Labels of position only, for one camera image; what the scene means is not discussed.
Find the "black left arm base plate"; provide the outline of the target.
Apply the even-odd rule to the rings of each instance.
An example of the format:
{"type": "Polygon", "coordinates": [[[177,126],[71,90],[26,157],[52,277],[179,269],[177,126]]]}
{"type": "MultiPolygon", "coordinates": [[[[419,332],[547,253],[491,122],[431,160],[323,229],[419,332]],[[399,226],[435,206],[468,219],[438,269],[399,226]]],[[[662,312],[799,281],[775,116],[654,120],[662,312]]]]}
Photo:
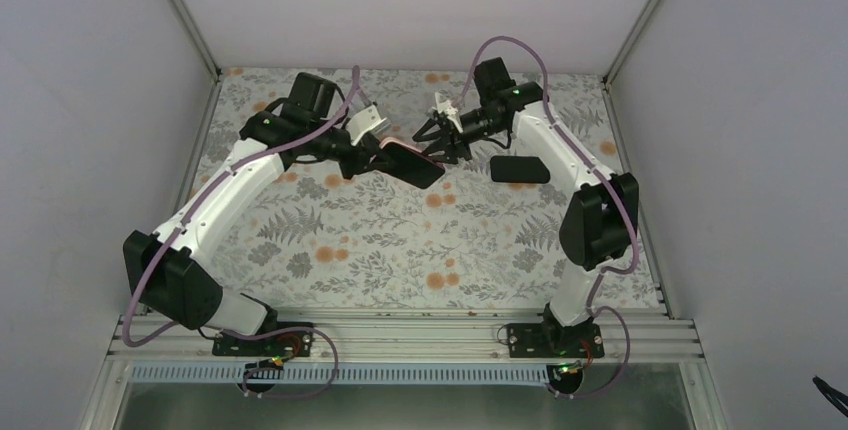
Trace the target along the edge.
{"type": "Polygon", "coordinates": [[[222,335],[216,337],[211,354],[216,357],[283,358],[308,357],[314,338],[311,322],[275,322],[259,334],[276,334],[261,340],[222,335]]]}

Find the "pink phone case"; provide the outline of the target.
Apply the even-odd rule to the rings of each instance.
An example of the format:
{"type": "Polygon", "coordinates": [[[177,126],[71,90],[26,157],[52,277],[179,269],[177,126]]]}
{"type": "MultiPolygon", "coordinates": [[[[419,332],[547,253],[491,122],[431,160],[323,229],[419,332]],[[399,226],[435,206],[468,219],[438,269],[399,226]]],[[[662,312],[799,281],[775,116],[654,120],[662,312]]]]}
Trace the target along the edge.
{"type": "Polygon", "coordinates": [[[394,173],[424,173],[445,171],[442,163],[432,161],[418,148],[396,138],[386,138],[379,144],[386,168],[394,173]]]}

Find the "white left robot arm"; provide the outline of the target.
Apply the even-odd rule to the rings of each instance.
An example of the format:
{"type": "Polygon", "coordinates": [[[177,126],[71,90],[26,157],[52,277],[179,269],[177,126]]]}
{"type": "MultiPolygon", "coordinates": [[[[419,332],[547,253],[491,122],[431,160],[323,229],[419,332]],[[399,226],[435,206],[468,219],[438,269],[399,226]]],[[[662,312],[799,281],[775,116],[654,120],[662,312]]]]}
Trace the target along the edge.
{"type": "Polygon", "coordinates": [[[133,231],[123,244],[131,298],[121,339],[129,347],[147,344],[175,326],[209,328],[237,338],[255,355],[278,341],[277,316],[266,303],[223,286],[207,267],[236,220],[302,155],[335,161],[345,177],[377,169],[376,130],[383,121],[373,104],[359,115],[367,120],[357,134],[340,124],[354,122],[354,99],[366,95],[361,70],[336,112],[329,107],[339,86],[303,72],[290,94],[271,101],[240,129],[223,163],[168,220],[154,231],[133,231]]]}

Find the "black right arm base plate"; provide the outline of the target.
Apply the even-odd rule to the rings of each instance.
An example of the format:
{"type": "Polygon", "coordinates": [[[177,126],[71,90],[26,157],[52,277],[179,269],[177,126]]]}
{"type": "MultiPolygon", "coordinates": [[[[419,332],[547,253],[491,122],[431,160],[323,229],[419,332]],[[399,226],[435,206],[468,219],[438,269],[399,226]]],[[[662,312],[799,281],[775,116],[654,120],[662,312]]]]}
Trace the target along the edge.
{"type": "Polygon", "coordinates": [[[511,358],[602,358],[604,339],[592,321],[560,327],[545,323],[510,323],[505,326],[511,358]]]}

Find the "black smartphone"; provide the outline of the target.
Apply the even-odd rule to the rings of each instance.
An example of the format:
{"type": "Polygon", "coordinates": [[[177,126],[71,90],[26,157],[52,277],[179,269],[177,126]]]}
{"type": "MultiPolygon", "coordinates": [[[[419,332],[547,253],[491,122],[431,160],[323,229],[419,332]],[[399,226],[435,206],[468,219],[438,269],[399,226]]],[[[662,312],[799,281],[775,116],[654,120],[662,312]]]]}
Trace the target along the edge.
{"type": "Polygon", "coordinates": [[[387,140],[380,148],[382,156],[388,158],[383,172],[416,188],[427,189],[446,173],[441,163],[401,141],[387,140]]]}

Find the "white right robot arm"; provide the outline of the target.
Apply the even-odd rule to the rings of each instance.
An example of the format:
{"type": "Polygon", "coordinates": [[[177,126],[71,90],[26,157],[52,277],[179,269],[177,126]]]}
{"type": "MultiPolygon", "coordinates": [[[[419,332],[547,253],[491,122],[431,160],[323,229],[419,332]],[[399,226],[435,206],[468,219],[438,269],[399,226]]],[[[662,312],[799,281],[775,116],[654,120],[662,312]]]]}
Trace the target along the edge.
{"type": "Polygon", "coordinates": [[[617,272],[615,261],[632,255],[623,274],[634,271],[637,248],[639,184],[630,173],[617,173],[590,155],[554,112],[546,83],[517,83],[500,58],[473,70],[478,108],[462,112],[436,94],[428,120],[413,139],[425,154],[455,164],[471,157],[470,146],[498,133],[525,145],[541,160],[556,183],[570,191],[559,229],[560,246],[575,270],[562,276],[546,305],[544,349],[565,357],[580,343],[580,325],[597,314],[594,298],[604,275],[617,272]]]}

